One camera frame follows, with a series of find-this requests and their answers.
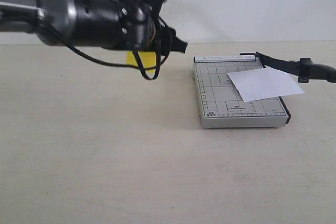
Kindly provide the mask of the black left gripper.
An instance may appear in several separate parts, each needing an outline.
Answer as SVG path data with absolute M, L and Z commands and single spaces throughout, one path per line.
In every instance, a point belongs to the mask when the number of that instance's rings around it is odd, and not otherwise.
M 127 0 L 120 11 L 120 38 L 115 50 L 185 53 L 188 43 L 176 30 L 160 21 L 159 14 L 146 0 Z

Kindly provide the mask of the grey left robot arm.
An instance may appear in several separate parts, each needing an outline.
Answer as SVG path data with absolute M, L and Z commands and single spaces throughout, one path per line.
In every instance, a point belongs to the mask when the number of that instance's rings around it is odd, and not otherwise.
M 161 24 L 163 0 L 1 0 L 1 31 L 35 34 L 49 46 L 114 51 L 185 52 L 187 43 Z

